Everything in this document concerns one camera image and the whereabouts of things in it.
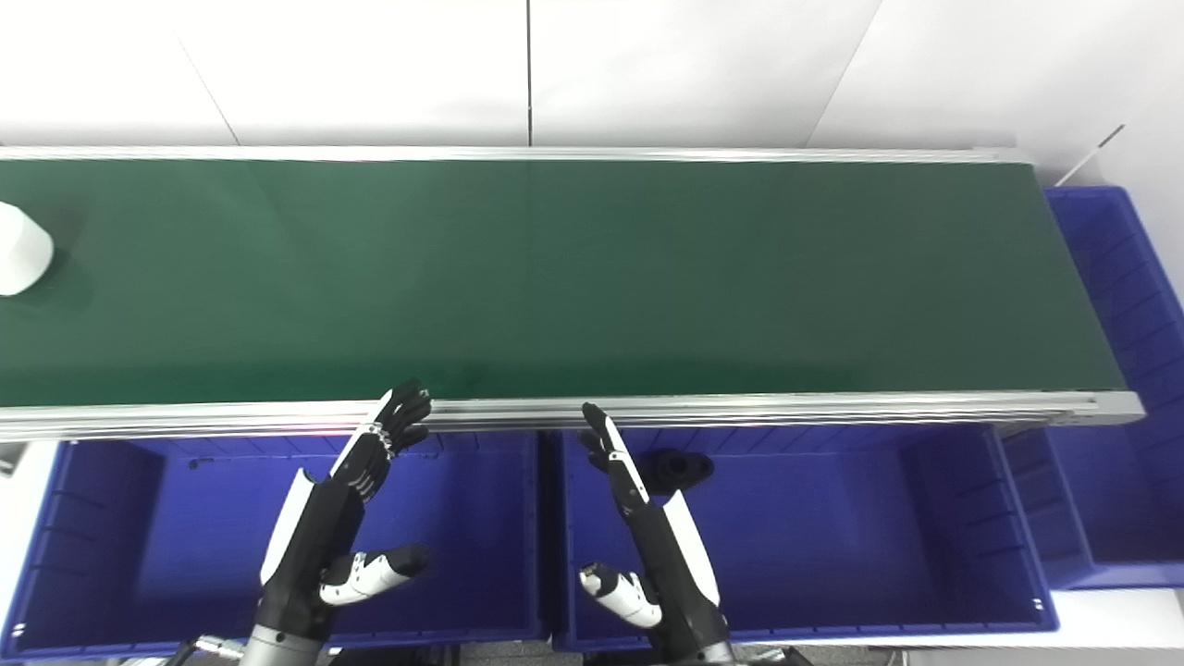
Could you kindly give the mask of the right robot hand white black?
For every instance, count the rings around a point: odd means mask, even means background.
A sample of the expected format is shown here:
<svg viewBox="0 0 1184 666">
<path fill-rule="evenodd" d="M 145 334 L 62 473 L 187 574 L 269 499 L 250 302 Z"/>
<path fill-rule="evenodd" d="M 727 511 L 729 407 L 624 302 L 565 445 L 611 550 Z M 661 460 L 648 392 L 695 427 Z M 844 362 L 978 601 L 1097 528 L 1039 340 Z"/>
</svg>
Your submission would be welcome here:
<svg viewBox="0 0 1184 666">
<path fill-rule="evenodd" d="M 642 572 L 604 561 L 578 570 L 588 598 L 623 623 L 646 632 L 663 662 L 735 661 L 713 563 L 686 491 L 712 478 L 699 452 L 656 450 L 636 460 L 614 421 L 584 403 L 580 435 L 588 462 L 609 478 L 610 497 L 633 539 Z"/>
</svg>

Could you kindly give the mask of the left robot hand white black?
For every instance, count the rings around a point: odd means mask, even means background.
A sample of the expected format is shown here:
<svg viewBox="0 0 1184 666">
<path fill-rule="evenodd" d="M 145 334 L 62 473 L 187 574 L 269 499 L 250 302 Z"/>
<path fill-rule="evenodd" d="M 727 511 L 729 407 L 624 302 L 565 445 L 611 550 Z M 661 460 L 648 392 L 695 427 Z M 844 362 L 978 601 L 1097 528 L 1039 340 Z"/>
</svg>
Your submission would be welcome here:
<svg viewBox="0 0 1184 666">
<path fill-rule="evenodd" d="M 260 568 L 251 643 L 316 652 L 339 608 L 375 598 L 427 568 L 430 555 L 419 544 L 368 551 L 352 544 L 393 460 L 426 438 L 431 409 L 427 389 L 405 382 L 377 401 L 324 476 L 297 469 Z"/>
</svg>

